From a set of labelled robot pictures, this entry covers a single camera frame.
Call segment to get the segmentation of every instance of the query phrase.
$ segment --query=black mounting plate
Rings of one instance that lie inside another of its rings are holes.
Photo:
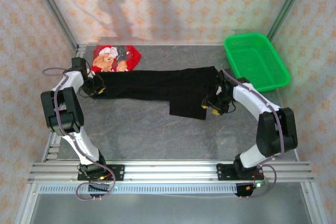
[[[110,168],[113,172],[114,175],[116,176],[116,181],[123,181],[124,180],[124,175],[125,175],[125,165],[106,165],[108,168]],[[88,181],[88,178],[85,176],[83,173],[78,173],[77,177],[78,181]],[[99,180],[100,182],[103,181],[110,181],[113,180],[112,176],[109,176],[107,180]]]
[[[264,180],[264,175],[261,175],[257,167],[254,170],[251,170],[246,177],[239,178],[233,164],[217,164],[217,176],[218,180]]]

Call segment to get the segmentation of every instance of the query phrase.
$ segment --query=patterned wallpaper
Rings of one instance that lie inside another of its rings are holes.
[[[9,224],[46,146],[40,93],[59,78],[41,70],[70,65],[73,52],[44,0],[0,0],[0,13],[0,223]]]
[[[297,0],[273,42],[292,75],[280,94],[296,114],[299,157],[336,223],[336,1]]]
[[[285,0],[55,1],[80,44],[222,45],[235,33],[267,34]]]

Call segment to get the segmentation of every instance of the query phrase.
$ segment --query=cloth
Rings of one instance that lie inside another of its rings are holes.
[[[170,115],[204,120],[205,96],[218,84],[215,67],[174,71],[100,72],[106,89],[94,99],[131,98],[170,102]]]
[[[133,46],[98,45],[93,51],[91,71],[115,72],[119,71],[121,64],[125,64],[125,70],[131,71],[139,63],[141,54]]]

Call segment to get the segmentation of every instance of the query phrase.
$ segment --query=black garment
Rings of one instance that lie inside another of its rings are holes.
[[[170,102],[170,115],[204,120],[205,96],[218,84],[215,67],[174,71],[96,73],[106,89],[94,99],[132,98]]]

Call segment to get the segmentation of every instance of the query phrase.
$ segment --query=green basket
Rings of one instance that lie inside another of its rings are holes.
[[[224,47],[236,78],[247,78],[259,92],[289,83],[290,74],[265,35],[230,36],[225,39]]]

